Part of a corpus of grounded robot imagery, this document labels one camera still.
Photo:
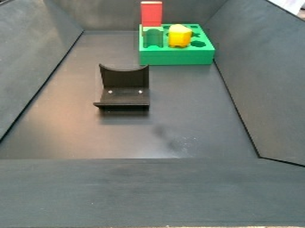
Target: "dark gray floor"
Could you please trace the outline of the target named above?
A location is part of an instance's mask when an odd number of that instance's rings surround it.
[[[81,37],[2,141],[0,226],[303,226],[305,169],[255,157],[213,66],[153,67],[149,116],[100,116],[98,61],[136,65],[114,34]],[[72,159],[102,156],[183,159]]]
[[[151,66],[147,114],[104,115],[92,106],[97,64],[137,68],[133,34],[81,36],[0,145],[0,159],[255,157],[213,65]]]

